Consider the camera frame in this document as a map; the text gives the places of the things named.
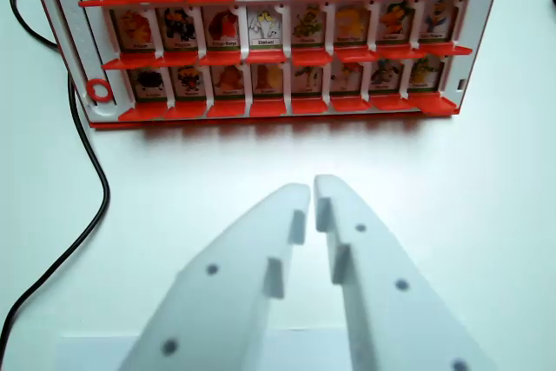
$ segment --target cartoon character picture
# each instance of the cartoon character picture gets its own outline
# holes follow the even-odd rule
[[[281,47],[281,15],[274,8],[248,9],[248,30],[254,49]]]
[[[237,16],[223,6],[207,6],[203,8],[203,21],[208,23],[208,50],[238,50]]]
[[[456,12],[453,0],[428,0],[419,41],[430,43],[449,40]]]
[[[369,91],[373,93],[397,93],[402,69],[400,63],[386,59],[373,63]]]
[[[434,91],[438,89],[442,62],[437,56],[425,56],[414,63],[407,91]]]
[[[244,97],[243,74],[235,65],[211,68],[215,96]]]
[[[322,90],[321,67],[296,67],[292,77],[292,94],[319,96]]]
[[[194,66],[170,67],[176,100],[204,99],[202,75]]]
[[[282,71],[278,64],[252,64],[251,77],[255,98],[283,95]]]
[[[164,49],[196,50],[197,41],[193,17],[183,8],[166,8],[156,11],[162,31]]]
[[[124,52],[153,50],[152,32],[147,17],[140,10],[111,10],[120,48]]]
[[[337,96],[359,95],[363,68],[358,63],[341,63],[334,60],[330,94]]]
[[[381,17],[377,43],[404,43],[409,39],[414,10],[408,0],[398,3],[384,3],[381,6]]]
[[[369,11],[362,3],[349,3],[336,11],[334,45],[363,45],[367,42]]]
[[[324,12],[318,3],[292,4],[294,25],[292,47],[321,47],[324,45]]]
[[[138,102],[166,100],[162,74],[157,70],[149,67],[130,70],[129,81]]]

